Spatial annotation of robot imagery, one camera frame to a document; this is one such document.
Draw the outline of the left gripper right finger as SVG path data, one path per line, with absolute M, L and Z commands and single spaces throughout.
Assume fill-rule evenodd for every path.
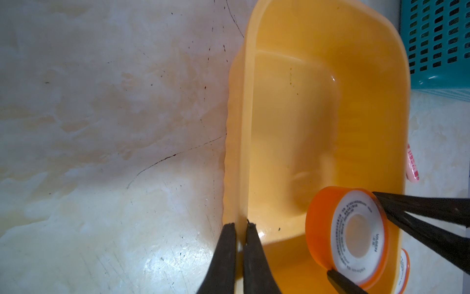
M 271 273 L 256 225 L 249 221 L 243 250 L 243 279 L 245 294 L 281 294 Z

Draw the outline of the orange tape roll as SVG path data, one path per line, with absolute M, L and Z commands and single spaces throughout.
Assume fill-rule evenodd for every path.
M 386 215 L 369 191 L 336 186 L 320 190 L 308 207 L 305 237 L 317 264 L 364 290 L 376 284 L 385 269 Z
M 410 275 L 410 257 L 405 249 L 401 249 L 399 278 L 395 286 L 394 294 L 403 294 L 405 292 Z

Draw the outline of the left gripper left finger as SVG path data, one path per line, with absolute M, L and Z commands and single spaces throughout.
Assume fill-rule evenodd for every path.
M 222 228 L 208 272 L 197 294 L 234 294 L 237 235 L 235 223 Z

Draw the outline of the yellow plastic storage box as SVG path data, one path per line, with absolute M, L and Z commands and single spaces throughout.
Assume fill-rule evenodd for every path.
M 258 1 L 229 76 L 223 221 L 256 225 L 284 294 L 332 294 L 306 212 L 327 186 L 405 190 L 410 75 L 360 1 Z

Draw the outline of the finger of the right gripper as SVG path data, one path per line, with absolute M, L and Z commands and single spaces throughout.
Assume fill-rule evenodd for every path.
M 327 272 L 327 277 L 338 294 L 367 294 L 364 289 L 334 269 Z
M 417 214 L 439 221 L 470 226 L 468 198 L 427 198 L 374 192 L 388 220 L 447 261 L 470 273 L 470 239 L 415 218 Z

